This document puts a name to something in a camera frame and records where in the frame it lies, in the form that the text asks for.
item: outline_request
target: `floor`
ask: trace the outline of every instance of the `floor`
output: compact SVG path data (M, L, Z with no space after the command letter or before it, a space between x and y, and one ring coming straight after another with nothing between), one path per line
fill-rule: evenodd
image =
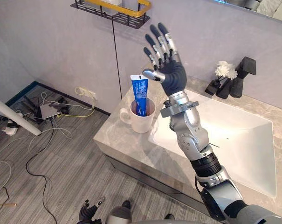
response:
M35 103L39 100L41 103L42 91L47 93L49 100L55 100L59 96L39 86L27 96L36 97L32 100ZM14 104L12 108L26 112L19 103ZM70 113L85 115L89 111L72 107ZM126 199L132 202L133 221L162 219L167 213L172 213L178 220L217 223L210 217L115 170L93 141L94 135L107 118L107 115L98 111L87 118L56 118L59 127L71 131L73 138L65 138L61 131L57 130L49 147L29 165L31 172L44 174L50 179L45 194L46 205L58 223L77 223L82 202L89 199L91 203L95 203L102 196L106 197L106 201L98 209L95 218L101 218L103 223L109 211ZM16 135L7 136L1 131L5 124L6 122L2 122L0 125L0 150L12 140L28 134L25 129L19 128ZM39 128L46 130L51 128L51 124L45 121ZM51 131L48 131L37 137L31 150L36 152L42 149L50 135ZM26 162L32 156L28 145L33 137L29 134L26 138L15 141L0 154L0 161L7 161L13 167L13 174L6 185L10 196L7 203L17 203L16 207L4 207L0 211L0 224L54 223L53 218L42 206L43 178L30 176L25 169ZM0 164L0 186L8 174L8 166ZM5 192L1 191L0 203L5 201L5 198Z

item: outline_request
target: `wall shelf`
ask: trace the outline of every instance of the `wall shelf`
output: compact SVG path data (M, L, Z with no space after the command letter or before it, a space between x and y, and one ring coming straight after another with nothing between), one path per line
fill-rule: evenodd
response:
M134 29L139 29L144 25L150 17L146 15L146 12L151 8L151 3L146 0L138 0L138 11L133 11L124 7L112 5L110 3L101 1L101 0L75 0L74 4L71 4L71 7L104 17L108 20L113 20L120 24L129 26ZM85 2L90 2L96 4L100 9L87 6ZM114 15L109 15L103 11L103 7L109 8L117 11Z

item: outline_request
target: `mirror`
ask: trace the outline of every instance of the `mirror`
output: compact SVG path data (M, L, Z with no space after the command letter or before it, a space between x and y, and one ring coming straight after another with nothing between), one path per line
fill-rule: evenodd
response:
M282 20L282 0L215 0Z

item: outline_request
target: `shoe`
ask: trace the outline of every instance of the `shoe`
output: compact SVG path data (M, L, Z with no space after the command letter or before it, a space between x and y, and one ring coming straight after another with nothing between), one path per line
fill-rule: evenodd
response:
M126 200L125 202L122 203L122 207L128 208L129 210L131 209L131 203L130 201Z
M175 220L175 217L172 214L168 214L168 215L166 215L166 217L164 219Z

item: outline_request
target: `gray wall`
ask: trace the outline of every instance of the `gray wall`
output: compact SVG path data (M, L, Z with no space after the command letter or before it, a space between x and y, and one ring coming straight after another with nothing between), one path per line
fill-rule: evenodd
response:
M0 22L0 100L7 102L20 90L34 81L26 68L7 45L8 34Z
M74 2L0 0L0 33L34 79L92 104L74 92L86 87L96 93L97 107L112 112L121 98L111 21L70 7ZM21 68L14 66L14 72Z
M108 112L119 103L111 21L71 8L73 2L0 0L1 100L36 79L92 103L74 93L84 86ZM282 22L213 0L152 4L151 20L141 29L115 23L123 95L131 86L129 76L148 63L143 46L150 23L162 21L189 76L210 81L219 60L237 65L244 56L254 58L258 74L246 77L244 94L282 108Z
M123 91L131 86L129 75L148 62L142 52L149 25L162 21L189 76L209 82L219 60L237 65L251 57L257 61L257 75L246 77L244 94L282 108L282 21L213 0L152 2L152 18L139 30L115 25Z

